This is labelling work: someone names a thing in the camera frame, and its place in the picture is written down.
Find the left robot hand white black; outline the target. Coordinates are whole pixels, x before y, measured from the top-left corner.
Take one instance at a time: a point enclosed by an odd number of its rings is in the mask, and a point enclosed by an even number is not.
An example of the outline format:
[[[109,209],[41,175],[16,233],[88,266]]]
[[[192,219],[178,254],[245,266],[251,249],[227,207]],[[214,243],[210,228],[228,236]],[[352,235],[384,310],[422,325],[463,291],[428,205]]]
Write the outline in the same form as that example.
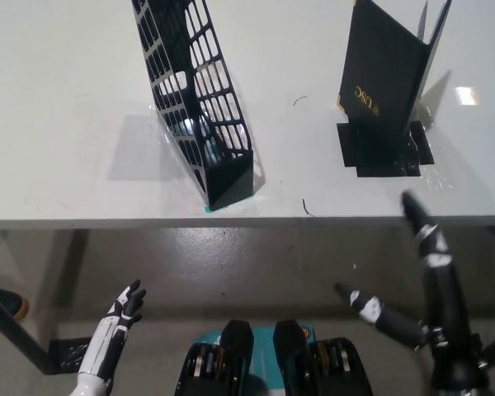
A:
[[[104,382],[112,380],[129,330],[141,318],[146,289],[135,280],[116,298],[97,325],[79,368],[79,374],[94,375]]]

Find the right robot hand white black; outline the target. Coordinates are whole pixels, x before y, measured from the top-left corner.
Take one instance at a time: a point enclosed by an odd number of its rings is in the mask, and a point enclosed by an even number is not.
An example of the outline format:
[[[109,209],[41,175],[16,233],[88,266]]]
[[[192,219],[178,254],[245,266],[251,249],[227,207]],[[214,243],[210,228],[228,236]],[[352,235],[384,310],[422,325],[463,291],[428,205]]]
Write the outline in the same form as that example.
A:
[[[423,319],[410,319],[378,296],[343,283],[336,283],[335,291],[361,320],[385,336],[413,350],[429,346],[436,365],[476,371],[468,311],[446,238],[412,192],[402,193],[401,204],[423,263]]]

